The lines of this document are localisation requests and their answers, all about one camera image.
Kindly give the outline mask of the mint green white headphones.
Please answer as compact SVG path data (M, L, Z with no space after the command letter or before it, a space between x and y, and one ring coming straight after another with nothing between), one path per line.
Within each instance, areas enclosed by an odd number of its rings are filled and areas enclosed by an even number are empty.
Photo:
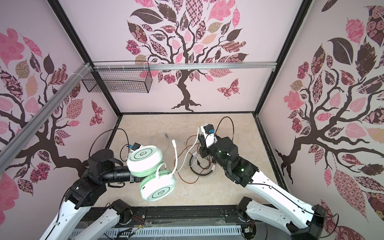
M164 160L164 152L160 148L152 145L141 146L138 150L133 150L127 157L127 167L134 177L143 178L140 183L140 193L142 199L147 202L158 201L168 196L176 188L176 175L180 174L186 164L188 156L195 157L192 149L198 144L201 127L197 128L196 140L193 145L188 146L184 143L185 157L181 166L179 166L178 140L172 139L169 133L162 133L168 141L167 150L173 146L175 150L174 168L168 169Z

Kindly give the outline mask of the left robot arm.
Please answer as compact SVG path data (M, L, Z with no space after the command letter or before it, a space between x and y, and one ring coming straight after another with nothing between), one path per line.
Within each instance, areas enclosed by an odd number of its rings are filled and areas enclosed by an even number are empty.
M42 240L67 240L112 183L139 183L144 179L133 176L109 149L97 151L87 162L88 169L63 196L59 212L43 233Z

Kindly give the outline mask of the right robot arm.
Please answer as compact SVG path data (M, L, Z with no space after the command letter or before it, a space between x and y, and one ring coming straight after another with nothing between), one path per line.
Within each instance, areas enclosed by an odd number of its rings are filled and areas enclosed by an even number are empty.
M257 166L240 157L238 147L229 137L198 135L201 157L211 157L233 183L247 188L267 200L271 206L244 197L238 213L247 222L256 220L288 234L293 240L319 240L326 219L326 210L294 197L271 181Z

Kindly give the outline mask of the black white headphones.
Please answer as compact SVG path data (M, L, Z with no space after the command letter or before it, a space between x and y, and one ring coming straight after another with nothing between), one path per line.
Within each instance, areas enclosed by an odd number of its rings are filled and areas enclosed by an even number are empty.
M199 178L205 178L213 174L216 164L211 157L201 158L200 154L195 152L190 157L189 168Z

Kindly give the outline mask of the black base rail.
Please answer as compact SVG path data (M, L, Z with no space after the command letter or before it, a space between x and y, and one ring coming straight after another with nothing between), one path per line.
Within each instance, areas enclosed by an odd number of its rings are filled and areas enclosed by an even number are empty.
M77 208L72 202L64 202L58 213L57 220L42 236L43 240L67 240L75 227L91 209L88 207ZM132 208L123 200L114 201L105 212L89 227L80 233L84 240L99 238L108 229L115 225L128 225L132 219L140 219ZM250 220L264 222L287 232L294 240L318 240L323 230L324 210L321 206L310 206L305 209L290 207L286 212L279 207L272 208L243 197L237 206L176 206L176 207L148 207L147 218L151 219L184 219L197 220L214 217L236 216L243 223Z

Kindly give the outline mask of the aluminium rail back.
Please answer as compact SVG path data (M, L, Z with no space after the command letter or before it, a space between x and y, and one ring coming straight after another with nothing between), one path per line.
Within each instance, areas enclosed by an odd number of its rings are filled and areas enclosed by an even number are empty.
M101 70L148 70L148 71L168 71L168 70L211 70L211 69L275 69L276 62L241 62L241 63L198 63L198 64L124 64L112 65L111 63L102 62L102 65L94 63L95 71Z

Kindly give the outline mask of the aluminium rail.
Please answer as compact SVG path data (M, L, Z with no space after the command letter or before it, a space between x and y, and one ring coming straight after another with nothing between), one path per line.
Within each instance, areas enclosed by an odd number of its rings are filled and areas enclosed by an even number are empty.
M211 70L211 69L275 69L276 62L241 62L241 63L198 63L198 64L124 64L112 65L111 63L102 62L102 65L94 63L95 71L101 70L148 70L148 71L168 71L168 70Z
M65 82L65 84L54 94L37 114L23 127L1 151L1 173L11 164L23 147L38 132L45 121L53 114L65 97L75 86L88 74L92 67L90 63L83 63Z

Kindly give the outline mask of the aluminium rail left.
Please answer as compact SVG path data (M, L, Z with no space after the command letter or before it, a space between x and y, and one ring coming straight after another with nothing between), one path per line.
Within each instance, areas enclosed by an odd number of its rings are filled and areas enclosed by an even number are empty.
M53 114L65 97L75 86L88 74L92 67L90 63L83 63L65 82L65 84L54 94L37 114L23 127L1 151L1 173L11 164L23 147L38 132L45 121Z

